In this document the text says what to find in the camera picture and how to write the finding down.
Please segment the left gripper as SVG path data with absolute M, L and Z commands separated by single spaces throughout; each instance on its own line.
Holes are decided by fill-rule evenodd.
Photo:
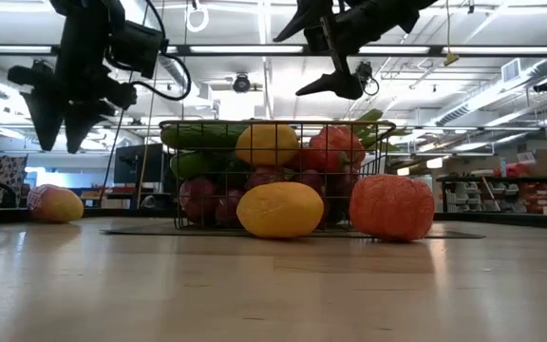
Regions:
M 135 87 L 110 78 L 110 69 L 103 64 L 110 38 L 125 26 L 125 11 L 120 0 L 49 1 L 65 17 L 60 45 L 54 50 L 55 68 L 13 66 L 8 80 L 32 87 L 21 95 L 45 151 L 53 148 L 63 122 L 58 102 L 70 104 L 64 116 L 66 149 L 75 154 L 95 124 L 115 115 L 115 108 L 105 101 L 123 109 L 137 101 Z

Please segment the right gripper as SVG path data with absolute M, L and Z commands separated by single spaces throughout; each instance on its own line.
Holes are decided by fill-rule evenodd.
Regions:
M 333 92 L 337 97 L 357 100 L 363 95 L 358 78 L 350 74 L 347 58 L 388 31 L 399 27 L 409 34 L 420 11 L 438 0 L 350 0 L 349 9 L 334 13 L 332 0 L 296 0 L 296 11 L 273 38 L 280 43 L 304 29 L 312 53 L 328 54 L 335 67 L 332 74 L 303 86 L 296 96 Z

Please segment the green white celery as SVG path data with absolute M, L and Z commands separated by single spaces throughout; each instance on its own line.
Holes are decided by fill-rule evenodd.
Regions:
M 392 137 L 403 137 L 412 133 L 411 129 L 398 128 L 395 123 L 383 120 L 383 115 L 381 110 L 371 109 L 350 125 L 350 131 L 357 136 L 366 151 L 398 151 L 398 148 L 389 140 Z

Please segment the red yellow mango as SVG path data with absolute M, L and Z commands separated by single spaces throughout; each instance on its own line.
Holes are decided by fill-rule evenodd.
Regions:
M 43 184 L 28 192 L 28 210 L 31 216 L 43 222 L 68 223 L 80 219 L 84 205 L 72 191 L 51 184 Z

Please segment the red-orange crinkled pepper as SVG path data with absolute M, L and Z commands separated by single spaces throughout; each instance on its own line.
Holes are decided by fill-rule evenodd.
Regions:
M 311 137 L 308 164 L 321 172 L 337 173 L 347 166 L 358 167 L 366 156 L 357 135 L 342 125 L 326 126 Z

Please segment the yellow lemon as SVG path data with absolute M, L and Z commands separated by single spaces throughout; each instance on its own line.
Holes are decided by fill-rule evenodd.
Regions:
M 236 142 L 236 157 L 252 166 L 282 166 L 299 150 L 293 128 L 287 124 L 260 123 L 246 128 Z

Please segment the short green vegetable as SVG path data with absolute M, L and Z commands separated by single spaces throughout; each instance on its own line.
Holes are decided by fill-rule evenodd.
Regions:
M 171 157 L 170 169 L 175 177 L 183 181 L 198 177 L 215 181 L 232 160 L 231 153 L 186 151 Z

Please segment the long green cucumber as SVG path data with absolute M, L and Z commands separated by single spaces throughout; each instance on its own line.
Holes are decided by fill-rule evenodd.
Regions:
M 247 124 L 175 123 L 160 131 L 161 141 L 173 149 L 233 148 Z

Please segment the orange crinkled pepper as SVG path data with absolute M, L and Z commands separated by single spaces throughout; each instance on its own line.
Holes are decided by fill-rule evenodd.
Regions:
M 424 238 L 432 226 L 434 213 L 430 187 L 403 176 L 362 177 L 354 184 L 349 201 L 353 229 L 388 241 Z

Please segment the patterned cushion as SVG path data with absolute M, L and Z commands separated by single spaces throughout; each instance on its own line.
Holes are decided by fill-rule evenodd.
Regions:
M 14 192 L 12 207 L 16 207 L 20 199 L 27 161 L 27 157 L 0 157 L 0 182 Z

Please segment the black monitor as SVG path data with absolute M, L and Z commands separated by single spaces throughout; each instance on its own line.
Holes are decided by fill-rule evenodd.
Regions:
M 160 182 L 164 148 L 161 143 L 118 147 L 114 162 L 115 183 Z

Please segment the yellow hanging tag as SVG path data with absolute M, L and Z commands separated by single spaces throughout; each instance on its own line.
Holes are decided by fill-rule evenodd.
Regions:
M 459 60 L 459 56 L 455 54 L 451 48 L 451 13 L 449 0 L 445 0 L 444 8 L 446 14 L 446 53 L 443 65 L 448 67 L 457 62 Z

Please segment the white ceiling vent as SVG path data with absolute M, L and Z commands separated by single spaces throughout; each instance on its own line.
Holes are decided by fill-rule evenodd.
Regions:
M 521 59 L 515 58 L 510 62 L 506 63 L 500 68 L 501 79 L 505 84 L 515 83 L 521 79 L 522 76 L 522 66 Z

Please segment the overhead frame light bar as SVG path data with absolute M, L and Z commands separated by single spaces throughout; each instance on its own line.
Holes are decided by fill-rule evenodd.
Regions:
M 0 45 L 0 55 L 48 56 L 57 47 L 48 45 Z M 169 46 L 167 53 L 178 56 L 324 56 L 312 52 L 307 45 L 179 45 Z M 547 46 L 417 46 L 417 45 L 367 45 L 350 56 L 371 57 L 443 57 L 453 52 L 463 57 L 547 57 Z

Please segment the black aluminium table frame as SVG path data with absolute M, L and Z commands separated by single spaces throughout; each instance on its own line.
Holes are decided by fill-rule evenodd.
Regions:
M 151 218 L 168 219 L 180 227 L 183 217 L 176 212 L 146 209 L 100 209 L 88 208 L 84 210 L 83 219 L 93 218 Z M 20 223 L 32 220 L 28 209 L 0 208 L 0 223 Z M 547 229 L 547 216 L 535 214 L 510 213 L 435 213 L 435 222 L 465 221 Z

